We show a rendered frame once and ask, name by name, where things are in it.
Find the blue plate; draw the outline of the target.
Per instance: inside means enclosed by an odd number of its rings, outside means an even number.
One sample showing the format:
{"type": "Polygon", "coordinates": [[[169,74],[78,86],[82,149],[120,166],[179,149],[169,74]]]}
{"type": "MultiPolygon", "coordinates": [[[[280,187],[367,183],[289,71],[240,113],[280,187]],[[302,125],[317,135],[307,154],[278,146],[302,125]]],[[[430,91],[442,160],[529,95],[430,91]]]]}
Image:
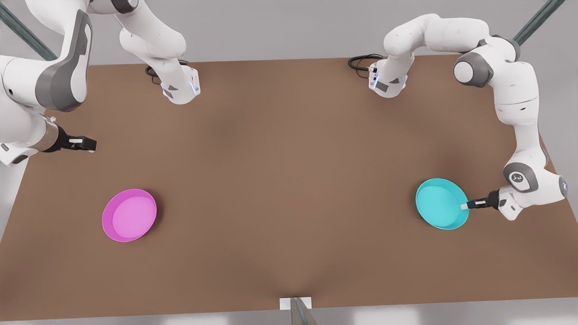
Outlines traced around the blue plate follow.
{"type": "Polygon", "coordinates": [[[415,194],[415,205],[428,224],[440,230],[455,230],[468,220],[469,209],[464,191],[452,181],[432,178],[421,183],[415,194]]]}

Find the pink plate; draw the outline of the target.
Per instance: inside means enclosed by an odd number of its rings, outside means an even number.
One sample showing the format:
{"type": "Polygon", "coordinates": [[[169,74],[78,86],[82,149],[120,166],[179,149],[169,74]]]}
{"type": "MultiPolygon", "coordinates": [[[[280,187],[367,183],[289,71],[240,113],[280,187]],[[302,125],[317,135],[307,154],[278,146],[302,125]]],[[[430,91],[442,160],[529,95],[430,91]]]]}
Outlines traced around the pink plate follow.
{"type": "Polygon", "coordinates": [[[103,230],[114,241],[134,241],[150,230],[156,216],[157,205],[150,193],[141,189],[124,190],[105,206],[103,230]]]}

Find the silver frame post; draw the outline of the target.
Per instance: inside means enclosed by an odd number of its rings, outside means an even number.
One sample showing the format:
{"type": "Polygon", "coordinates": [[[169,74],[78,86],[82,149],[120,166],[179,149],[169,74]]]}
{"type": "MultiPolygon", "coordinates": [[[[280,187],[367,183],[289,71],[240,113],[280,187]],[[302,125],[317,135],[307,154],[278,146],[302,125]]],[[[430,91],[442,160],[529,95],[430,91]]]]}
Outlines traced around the silver frame post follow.
{"type": "Polygon", "coordinates": [[[289,310],[291,325],[318,325],[312,315],[311,297],[284,297],[279,299],[280,310],[289,310]]]}
{"type": "Polygon", "coordinates": [[[516,33],[513,40],[522,46],[566,0],[547,0],[532,18],[516,33]]]}
{"type": "Polygon", "coordinates": [[[56,54],[50,50],[19,18],[0,2],[0,21],[23,40],[35,53],[45,61],[54,61],[56,54]]]}

